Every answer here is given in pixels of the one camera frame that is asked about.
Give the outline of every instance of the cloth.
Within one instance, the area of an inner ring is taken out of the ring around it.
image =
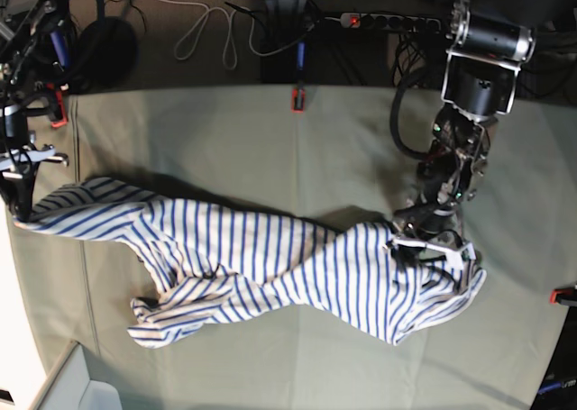
[[[394,345],[461,313],[486,273],[444,261],[409,266],[387,249],[386,224],[337,233],[293,217],[170,199],[111,178],[66,186],[41,200],[33,232],[119,241],[142,259],[158,300],[135,298],[134,340],[159,348],[208,323],[311,305]]]

